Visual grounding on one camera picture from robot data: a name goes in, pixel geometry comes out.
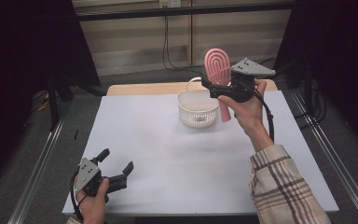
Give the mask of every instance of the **plaid shirt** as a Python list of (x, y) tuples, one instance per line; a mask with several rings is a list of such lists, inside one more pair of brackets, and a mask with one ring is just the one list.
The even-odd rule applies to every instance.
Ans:
[(331, 223), (282, 146), (267, 147), (249, 161), (249, 190), (260, 223)]

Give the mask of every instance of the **table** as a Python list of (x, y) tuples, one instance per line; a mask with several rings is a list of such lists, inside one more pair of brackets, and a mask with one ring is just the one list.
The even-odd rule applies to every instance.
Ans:
[[(111, 155), (99, 165), (108, 176), (120, 174), (129, 161), (135, 166), (128, 188), (113, 194), (107, 213), (133, 217), (255, 214), (246, 188), (250, 174), (246, 158), (254, 154), (250, 139), (234, 120), (218, 120), (204, 130), (186, 127), (176, 105), (176, 93), (186, 85), (113, 86), (110, 96), (102, 99), (84, 157), (91, 159), (110, 148)], [(191, 85), (203, 88), (199, 83)], [(324, 210), (337, 211), (282, 93), (272, 81), (268, 89), (275, 90), (267, 91), (265, 99), (275, 117), (276, 140), (300, 164), (299, 172)], [(63, 212), (72, 211), (68, 198)]]

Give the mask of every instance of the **person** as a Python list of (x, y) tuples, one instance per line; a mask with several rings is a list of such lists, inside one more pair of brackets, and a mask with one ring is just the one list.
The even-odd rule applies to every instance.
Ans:
[[(264, 96), (267, 82), (255, 79), (255, 85)], [(218, 100), (234, 110), (238, 123), (255, 149), (255, 154), (249, 159), (253, 169), (248, 187), (260, 223), (331, 223), (298, 173), (294, 161), (283, 146), (275, 145), (269, 137), (263, 125), (263, 106), (259, 100), (253, 97), (245, 103), (237, 103), (224, 95)], [(80, 204), (83, 223), (103, 223), (107, 188), (108, 183), (104, 180), (96, 197), (88, 197)], [(77, 201), (84, 196), (84, 192), (78, 193)]]

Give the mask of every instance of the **pink object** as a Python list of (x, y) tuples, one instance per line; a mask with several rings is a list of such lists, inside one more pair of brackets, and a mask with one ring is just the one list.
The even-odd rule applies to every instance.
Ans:
[[(210, 49), (204, 58), (208, 79), (215, 85), (226, 86), (231, 80), (231, 65), (227, 54), (221, 49)], [(222, 121), (231, 120), (226, 104), (219, 102)]]

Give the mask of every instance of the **plastic basket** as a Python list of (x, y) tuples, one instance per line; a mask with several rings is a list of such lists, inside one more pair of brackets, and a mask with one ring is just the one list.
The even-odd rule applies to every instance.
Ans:
[(206, 128), (216, 121), (219, 102), (210, 97), (208, 90), (189, 90), (189, 84), (196, 80), (200, 77), (192, 78), (186, 90), (178, 93), (179, 116), (189, 127)]

